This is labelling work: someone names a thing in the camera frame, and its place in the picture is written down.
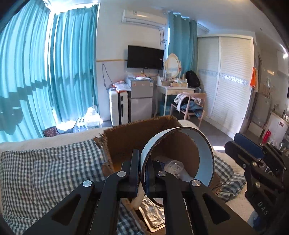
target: white cabinet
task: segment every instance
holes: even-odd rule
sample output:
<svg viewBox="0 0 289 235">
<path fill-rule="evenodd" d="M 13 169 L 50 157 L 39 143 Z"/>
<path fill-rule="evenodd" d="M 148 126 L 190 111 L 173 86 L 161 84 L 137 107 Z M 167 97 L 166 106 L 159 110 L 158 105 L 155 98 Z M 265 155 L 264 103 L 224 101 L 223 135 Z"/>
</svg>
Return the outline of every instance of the white cabinet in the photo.
<svg viewBox="0 0 289 235">
<path fill-rule="evenodd" d="M 251 98 L 252 37 L 198 38 L 198 77 L 207 93 L 206 121 L 233 138 L 240 131 Z"/>
<path fill-rule="evenodd" d="M 288 78 L 288 57 L 284 56 L 285 54 L 281 51 L 277 51 L 277 60 L 278 60 L 278 75 L 281 78 Z"/>
<path fill-rule="evenodd" d="M 277 114 L 271 112 L 267 127 L 264 131 L 262 138 L 264 138 L 266 132 L 269 130 L 272 133 L 269 141 L 278 148 L 288 129 L 288 125 L 289 124 L 285 120 L 280 118 Z"/>
</svg>

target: wall-mounted tv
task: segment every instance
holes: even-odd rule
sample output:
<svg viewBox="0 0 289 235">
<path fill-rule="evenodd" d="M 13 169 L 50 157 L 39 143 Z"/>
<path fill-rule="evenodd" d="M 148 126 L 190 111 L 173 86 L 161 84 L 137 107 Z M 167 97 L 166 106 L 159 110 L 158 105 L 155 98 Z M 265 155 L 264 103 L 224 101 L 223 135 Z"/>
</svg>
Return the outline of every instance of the wall-mounted tv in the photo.
<svg viewBox="0 0 289 235">
<path fill-rule="evenodd" d="M 163 69 L 164 50 L 150 47 L 128 46 L 127 67 Z"/>
</svg>

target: aluminum foil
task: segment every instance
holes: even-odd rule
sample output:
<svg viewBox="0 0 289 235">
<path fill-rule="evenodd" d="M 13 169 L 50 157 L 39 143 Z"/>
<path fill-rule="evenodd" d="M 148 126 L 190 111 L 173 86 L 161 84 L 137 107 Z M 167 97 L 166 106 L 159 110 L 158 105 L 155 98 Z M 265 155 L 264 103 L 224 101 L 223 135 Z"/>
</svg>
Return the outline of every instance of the aluminum foil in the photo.
<svg viewBox="0 0 289 235">
<path fill-rule="evenodd" d="M 152 228 L 156 229 L 165 225 L 163 207 L 154 204 L 147 196 L 144 196 L 140 207 Z"/>
</svg>

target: checkered bedsheet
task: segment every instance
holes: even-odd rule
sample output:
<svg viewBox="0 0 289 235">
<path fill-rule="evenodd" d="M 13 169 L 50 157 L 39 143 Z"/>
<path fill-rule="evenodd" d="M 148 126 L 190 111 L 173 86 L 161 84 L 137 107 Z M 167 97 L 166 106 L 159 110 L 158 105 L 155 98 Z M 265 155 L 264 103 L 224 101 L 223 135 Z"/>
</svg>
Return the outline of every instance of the checkered bedsheet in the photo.
<svg viewBox="0 0 289 235">
<path fill-rule="evenodd" d="M 65 146 L 0 154 L 3 218 L 21 235 L 83 181 L 105 179 L 101 149 L 91 140 Z M 117 234 L 141 235 L 120 203 Z"/>
<path fill-rule="evenodd" d="M 244 174 L 235 173 L 232 167 L 217 156 L 215 158 L 215 172 L 221 181 L 222 192 L 218 195 L 222 200 L 229 201 L 241 192 L 246 184 Z"/>
</svg>

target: wardrobe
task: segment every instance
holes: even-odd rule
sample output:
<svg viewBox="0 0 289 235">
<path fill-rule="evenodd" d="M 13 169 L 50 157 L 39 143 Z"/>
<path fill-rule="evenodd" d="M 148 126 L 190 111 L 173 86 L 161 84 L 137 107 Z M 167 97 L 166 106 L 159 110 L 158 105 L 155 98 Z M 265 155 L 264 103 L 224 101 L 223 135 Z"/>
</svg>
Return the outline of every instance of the wardrobe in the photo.
<svg viewBox="0 0 289 235">
<path fill-rule="evenodd" d="M 233 138 L 242 127 L 251 99 L 253 38 L 205 35 L 198 38 L 197 75 L 207 93 L 204 120 Z"/>
</svg>

